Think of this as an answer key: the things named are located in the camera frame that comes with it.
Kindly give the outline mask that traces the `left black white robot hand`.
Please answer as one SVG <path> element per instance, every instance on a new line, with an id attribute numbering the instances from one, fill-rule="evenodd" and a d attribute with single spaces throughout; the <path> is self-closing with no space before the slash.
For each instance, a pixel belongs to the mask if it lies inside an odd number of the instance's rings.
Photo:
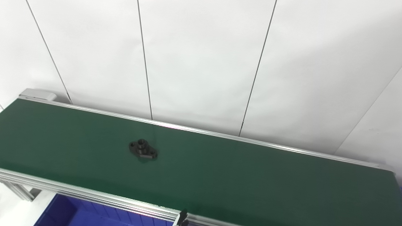
<path id="1" fill-rule="evenodd" d="M 173 226 L 188 226 L 189 220 L 187 219 L 188 212 L 187 209 L 183 209 L 175 218 Z"/>

